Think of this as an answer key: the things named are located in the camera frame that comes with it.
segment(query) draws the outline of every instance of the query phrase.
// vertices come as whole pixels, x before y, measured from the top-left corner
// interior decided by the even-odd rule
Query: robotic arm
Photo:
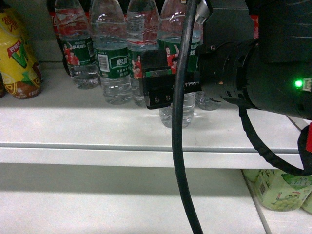
[[[312,2],[247,0],[259,40],[223,41],[199,51],[202,90],[215,100],[312,120]],[[213,25],[203,25],[208,38]]]
[[[223,6],[213,9],[216,4]],[[166,74],[168,67],[164,52],[142,54],[141,86],[147,107],[160,108],[173,102],[175,173],[194,234],[203,231],[184,168],[181,122],[184,93],[203,90],[210,98],[236,104],[243,128],[260,155],[273,166],[293,175],[312,174],[312,155],[305,147],[308,129],[302,131],[304,134],[298,140],[304,166],[301,170],[266,147],[253,129],[246,111],[255,108],[312,120],[311,12],[311,0],[212,0],[212,4],[209,0],[188,0],[176,77]],[[259,39],[253,39],[249,14],[259,16]],[[194,19],[205,22],[204,43],[197,50],[199,72],[188,74],[185,67]],[[152,62],[149,62],[150,53],[153,53]]]

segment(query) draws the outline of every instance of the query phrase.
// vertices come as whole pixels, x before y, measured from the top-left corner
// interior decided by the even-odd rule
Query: white shelf
[[[304,129],[307,125],[309,125],[312,122],[311,120],[301,119],[301,118],[296,118],[296,117],[288,117],[288,118],[300,130]]]
[[[188,169],[205,234],[265,234],[240,170]],[[190,234],[172,168],[0,164],[0,233]]]
[[[310,234],[312,233],[312,215],[303,209],[278,212],[261,205],[254,192],[254,183],[247,181],[254,204],[267,234]]]
[[[0,162],[172,167],[171,129],[158,110],[133,102],[113,106],[100,87],[79,90],[64,69],[43,69],[42,93],[0,99]],[[282,158],[301,167],[299,130],[283,115],[248,111],[263,141]],[[195,109],[183,130],[187,167],[272,168],[253,149],[238,108],[224,103],[216,111]]]

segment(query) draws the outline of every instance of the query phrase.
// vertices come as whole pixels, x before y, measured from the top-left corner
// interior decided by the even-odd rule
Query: label
[[[94,62],[91,37],[82,40],[63,41],[63,51],[69,65],[81,66]]]
[[[0,13],[0,70],[5,89],[16,98],[31,98],[40,92],[40,77],[33,69],[37,62],[25,45],[18,21]]]
[[[120,78],[129,74],[127,47],[118,50],[94,49],[99,73],[108,78]]]
[[[141,79],[143,77],[141,66],[141,54],[142,52],[128,50],[129,71],[131,78]]]
[[[281,176],[286,183],[288,183],[292,188],[296,190],[300,190],[312,185],[311,176],[296,176],[291,174],[282,174]]]
[[[168,66],[170,66],[172,74],[176,73],[177,68],[177,58],[180,52],[180,43],[172,43],[165,42],[162,40],[158,40],[159,48],[165,49],[167,53],[167,62]],[[195,55],[195,48],[199,46],[199,42],[195,42],[191,44],[189,64],[188,64],[188,72],[195,72],[198,68],[198,57]]]
[[[34,62],[33,69],[41,79],[41,71],[39,69],[39,63],[37,61],[37,58],[35,56],[35,52],[31,46],[30,43],[30,37],[28,34],[28,31],[26,29],[26,24],[21,18],[20,14],[14,9],[14,8],[6,8],[5,13],[12,18],[12,22],[14,22],[14,27],[17,27],[17,31],[20,34],[20,39],[24,44],[24,48],[27,51],[27,55],[30,57],[30,59]]]

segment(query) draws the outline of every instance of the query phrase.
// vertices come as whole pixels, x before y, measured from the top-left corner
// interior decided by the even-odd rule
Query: lower shelf
[[[187,169],[206,234],[265,234],[240,170]],[[0,233],[190,234],[172,168],[0,164]]]

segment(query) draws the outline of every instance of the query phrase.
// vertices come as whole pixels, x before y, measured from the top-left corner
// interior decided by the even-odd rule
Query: plastic water bottle
[[[93,47],[106,101],[129,102],[130,85],[126,23],[116,0],[94,0],[90,10]]]
[[[194,117],[195,107],[195,93],[188,93],[184,95],[183,101],[183,122],[182,127],[189,126]],[[169,107],[161,108],[159,110],[159,116],[163,125],[167,128],[171,128],[172,125],[172,105]]]
[[[141,53],[157,50],[159,12],[154,0],[131,0],[127,11],[127,41],[132,99],[135,104],[145,107],[139,79],[142,78]]]
[[[160,13],[160,26],[158,31],[158,43],[160,49],[165,49],[167,53],[168,66],[172,73],[176,73],[177,58],[181,44],[183,22],[185,19],[186,5],[181,4],[180,0],[165,0]],[[192,35],[192,45],[189,57],[188,72],[197,70],[197,56],[195,48],[201,44],[202,27],[195,23]],[[195,93],[184,95],[183,105],[183,127],[187,127],[194,117]],[[161,108],[159,115],[162,123],[171,127],[172,124],[172,105]]]
[[[79,0],[83,10],[85,11],[86,15],[88,15],[88,2],[87,0]],[[62,46],[62,42],[59,38],[59,33],[58,33],[58,29],[57,29],[57,26],[56,26],[56,21],[55,21],[55,0],[47,0],[46,2],[46,6],[47,6],[47,9],[49,11],[49,15],[51,17],[51,23],[53,25],[53,29],[54,29],[54,33],[55,33],[55,37],[56,37],[56,40],[57,40],[57,43],[58,43],[58,46],[59,48],[61,49],[62,51],[62,54],[63,54],[63,66],[67,72],[68,75],[70,75],[70,72],[69,72],[69,69],[68,69],[68,64],[67,64],[67,61],[66,61],[66,57],[65,57],[65,54],[64,54],[64,51],[63,51],[63,46]]]
[[[196,92],[196,105],[205,111],[214,111],[221,106],[220,101],[208,97],[203,91]]]
[[[78,0],[56,0],[55,19],[70,76],[79,89],[98,86],[88,19]]]

